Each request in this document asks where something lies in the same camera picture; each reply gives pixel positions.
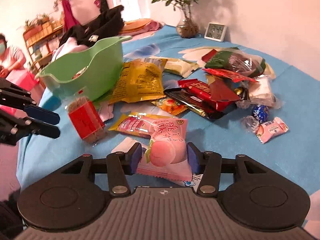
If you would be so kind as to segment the pink peach snack packet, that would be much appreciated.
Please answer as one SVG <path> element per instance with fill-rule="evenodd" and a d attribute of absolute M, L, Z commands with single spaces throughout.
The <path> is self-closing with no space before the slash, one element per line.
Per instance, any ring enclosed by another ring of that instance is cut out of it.
<path fill-rule="evenodd" d="M 143 118 L 150 135 L 137 173 L 176 181 L 190 181 L 191 168 L 187 161 L 186 133 L 188 120 L 180 118 Z"/>

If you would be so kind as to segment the red label cracker pack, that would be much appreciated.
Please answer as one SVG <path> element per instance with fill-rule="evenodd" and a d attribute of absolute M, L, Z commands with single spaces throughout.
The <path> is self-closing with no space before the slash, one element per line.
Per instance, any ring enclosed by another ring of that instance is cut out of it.
<path fill-rule="evenodd" d="M 81 140 L 94 144 L 106 137 L 105 124 L 88 97 L 74 96 L 65 103 L 69 119 Z"/>

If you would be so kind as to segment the dark brown snack bar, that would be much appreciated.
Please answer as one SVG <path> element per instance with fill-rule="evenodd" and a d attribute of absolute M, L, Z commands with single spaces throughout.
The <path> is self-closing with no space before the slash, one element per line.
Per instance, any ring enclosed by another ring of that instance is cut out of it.
<path fill-rule="evenodd" d="M 164 94 L 186 105 L 191 111 L 208 120 L 217 120 L 225 115 L 225 113 L 217 111 L 198 97 L 193 96 L 183 89 L 167 89 L 164 91 Z"/>

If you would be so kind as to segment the pink strawberry candy packet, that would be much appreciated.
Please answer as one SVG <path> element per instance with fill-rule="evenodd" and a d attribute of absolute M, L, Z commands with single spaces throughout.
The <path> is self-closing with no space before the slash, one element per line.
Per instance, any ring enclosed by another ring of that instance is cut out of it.
<path fill-rule="evenodd" d="M 265 122 L 258 127 L 256 132 L 257 138 L 262 144 L 267 143 L 272 138 L 284 134 L 289 131 L 285 122 L 279 117 L 275 117 L 272 121 Z"/>

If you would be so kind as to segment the orange yellow candy packet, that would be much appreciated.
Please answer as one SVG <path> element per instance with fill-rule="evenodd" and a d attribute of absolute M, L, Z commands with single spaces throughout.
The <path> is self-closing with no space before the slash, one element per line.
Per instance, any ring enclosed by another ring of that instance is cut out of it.
<path fill-rule="evenodd" d="M 169 97 L 153 100 L 151 103 L 173 116 L 177 116 L 188 109 L 186 105 Z"/>

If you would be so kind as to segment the red chocolate bar wrapper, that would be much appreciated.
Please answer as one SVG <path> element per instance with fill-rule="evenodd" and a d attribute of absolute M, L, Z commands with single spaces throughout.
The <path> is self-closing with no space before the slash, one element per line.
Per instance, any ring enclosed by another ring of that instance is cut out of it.
<path fill-rule="evenodd" d="M 210 84 L 198 79 L 180 80 L 178 85 L 219 112 L 240 100 L 221 79 L 216 79 Z"/>

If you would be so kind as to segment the blue foil chocolate ball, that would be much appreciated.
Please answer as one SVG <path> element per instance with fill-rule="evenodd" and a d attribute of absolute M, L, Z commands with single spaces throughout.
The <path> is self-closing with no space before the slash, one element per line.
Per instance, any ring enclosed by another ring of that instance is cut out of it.
<path fill-rule="evenodd" d="M 252 116 L 256 118 L 260 124 L 265 123 L 269 119 L 269 107 L 265 105 L 255 105 L 252 108 Z"/>

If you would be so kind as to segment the white nougat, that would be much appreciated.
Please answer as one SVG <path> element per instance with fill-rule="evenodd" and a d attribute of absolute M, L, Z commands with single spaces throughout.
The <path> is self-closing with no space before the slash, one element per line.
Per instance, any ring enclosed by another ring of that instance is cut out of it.
<path fill-rule="evenodd" d="M 258 76 L 255 82 L 249 83 L 248 96 L 252 105 L 264 105 L 275 109 L 280 109 L 283 105 L 272 92 L 271 78 L 266 75 Z"/>

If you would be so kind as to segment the yellow snack bag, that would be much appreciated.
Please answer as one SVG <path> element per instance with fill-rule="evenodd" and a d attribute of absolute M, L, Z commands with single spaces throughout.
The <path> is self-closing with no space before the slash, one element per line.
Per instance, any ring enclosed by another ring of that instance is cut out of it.
<path fill-rule="evenodd" d="M 151 62 L 124 63 L 109 102 L 134 103 L 164 98 L 162 73 L 161 68 Z"/>

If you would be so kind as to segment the white blueberry snack bar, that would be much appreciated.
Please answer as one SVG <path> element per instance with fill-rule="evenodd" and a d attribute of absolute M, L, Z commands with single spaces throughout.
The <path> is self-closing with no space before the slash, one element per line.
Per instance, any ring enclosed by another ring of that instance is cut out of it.
<path fill-rule="evenodd" d="M 137 173 L 163 178 L 195 190 L 202 178 L 202 175 L 192 174 L 185 153 L 171 150 L 167 142 L 153 140 L 148 146 L 142 144 L 142 158 L 138 164 Z"/>

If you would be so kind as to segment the seated person with mask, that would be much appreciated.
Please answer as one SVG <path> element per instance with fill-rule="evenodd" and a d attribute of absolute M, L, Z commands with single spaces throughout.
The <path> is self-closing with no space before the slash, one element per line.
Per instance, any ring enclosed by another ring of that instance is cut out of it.
<path fill-rule="evenodd" d="M 3 34 L 0 34 L 1 77 L 6 78 L 13 70 L 24 70 L 26 62 L 23 51 L 16 46 L 8 46 Z"/>

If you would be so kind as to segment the small pink sachet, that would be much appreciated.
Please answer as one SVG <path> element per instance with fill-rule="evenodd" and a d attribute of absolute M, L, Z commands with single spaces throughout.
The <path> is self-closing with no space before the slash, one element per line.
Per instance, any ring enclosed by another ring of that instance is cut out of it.
<path fill-rule="evenodd" d="M 107 120 L 113 119 L 114 117 L 113 110 L 114 110 L 114 104 L 110 104 L 107 101 L 100 103 L 98 114 L 102 122 L 106 122 Z"/>

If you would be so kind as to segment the wooden shelf with plants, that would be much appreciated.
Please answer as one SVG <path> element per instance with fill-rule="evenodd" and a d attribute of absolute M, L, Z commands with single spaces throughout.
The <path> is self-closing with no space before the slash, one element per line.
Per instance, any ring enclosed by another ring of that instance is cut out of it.
<path fill-rule="evenodd" d="M 33 74 L 37 74 L 51 62 L 53 52 L 58 48 L 64 33 L 63 25 L 63 17 L 55 20 L 48 14 L 25 21 L 23 40 L 30 57 L 28 68 Z"/>

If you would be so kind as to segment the green plastic basket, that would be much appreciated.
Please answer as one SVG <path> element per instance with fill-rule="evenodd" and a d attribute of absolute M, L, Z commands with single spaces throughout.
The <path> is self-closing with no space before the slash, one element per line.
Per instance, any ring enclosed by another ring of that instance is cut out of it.
<path fill-rule="evenodd" d="M 94 101 L 113 89 L 123 67 L 122 42 L 131 36 L 99 40 L 91 48 L 63 55 L 35 76 L 60 100 L 82 94 Z"/>

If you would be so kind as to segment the clothes rack with red garment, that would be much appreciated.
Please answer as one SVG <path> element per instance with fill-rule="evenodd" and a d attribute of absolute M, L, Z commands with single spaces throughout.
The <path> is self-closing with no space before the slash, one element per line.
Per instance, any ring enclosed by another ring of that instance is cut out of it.
<path fill-rule="evenodd" d="M 75 25 L 79 25 L 80 22 L 73 15 L 70 0 L 56 0 L 54 2 L 54 9 L 58 7 L 58 3 L 62 5 L 62 18 L 63 18 L 63 29 L 64 32 L 71 29 Z"/>

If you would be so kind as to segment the cream green snack packet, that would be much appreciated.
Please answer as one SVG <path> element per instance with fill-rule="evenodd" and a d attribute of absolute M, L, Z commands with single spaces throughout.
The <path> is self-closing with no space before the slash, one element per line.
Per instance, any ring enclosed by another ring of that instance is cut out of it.
<path fill-rule="evenodd" d="M 147 58 L 148 62 L 160 63 L 163 71 L 179 75 L 183 78 L 189 77 L 194 71 L 199 69 L 199 64 L 185 61 L 182 59 L 174 59 L 168 57 L 151 56 Z"/>

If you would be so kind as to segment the green red clear snack bag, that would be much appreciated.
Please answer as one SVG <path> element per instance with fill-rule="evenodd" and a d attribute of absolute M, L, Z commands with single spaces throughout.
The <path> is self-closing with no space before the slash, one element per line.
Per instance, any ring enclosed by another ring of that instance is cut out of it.
<path fill-rule="evenodd" d="M 266 62 L 263 57 L 243 52 L 238 47 L 212 49 L 202 57 L 205 68 L 226 69 L 247 77 L 264 73 Z"/>

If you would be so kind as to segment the black clothing pile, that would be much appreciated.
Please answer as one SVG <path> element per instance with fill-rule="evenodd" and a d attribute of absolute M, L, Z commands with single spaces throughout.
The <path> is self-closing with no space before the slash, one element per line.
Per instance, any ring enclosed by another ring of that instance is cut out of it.
<path fill-rule="evenodd" d="M 117 36 L 124 27 L 121 12 L 122 5 L 118 5 L 108 11 L 102 12 L 97 18 L 86 25 L 74 25 L 61 37 L 59 46 L 67 42 L 70 37 L 76 39 L 77 45 L 92 47 L 103 38 Z"/>

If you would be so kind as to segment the blue floral tablecloth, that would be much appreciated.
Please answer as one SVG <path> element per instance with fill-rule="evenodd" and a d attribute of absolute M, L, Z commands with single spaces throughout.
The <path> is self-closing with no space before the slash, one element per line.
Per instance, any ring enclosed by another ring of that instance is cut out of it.
<path fill-rule="evenodd" d="M 224 158 L 245 154 L 313 194 L 319 190 L 319 82 L 268 54 L 263 54 L 263 58 L 276 74 L 272 92 L 283 102 L 270 116 L 281 118 L 288 132 L 262 144 L 241 124 L 249 110 L 236 109 L 216 121 L 187 112 L 186 140 L 201 151 L 214 151 Z M 50 91 L 44 92 L 40 105 L 59 114 L 61 135 L 57 139 L 31 135 L 20 140 L 16 176 L 21 188 L 84 153 L 95 159 L 104 158 L 126 137 L 110 131 L 104 140 L 89 145 L 80 139 L 64 105 Z"/>

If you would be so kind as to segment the white digital clock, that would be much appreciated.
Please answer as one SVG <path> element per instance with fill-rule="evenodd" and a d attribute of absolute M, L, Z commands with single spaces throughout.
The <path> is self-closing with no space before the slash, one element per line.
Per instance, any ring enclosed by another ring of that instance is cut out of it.
<path fill-rule="evenodd" d="M 226 31 L 226 25 L 209 22 L 204 33 L 204 38 L 217 42 L 223 42 L 225 39 Z"/>

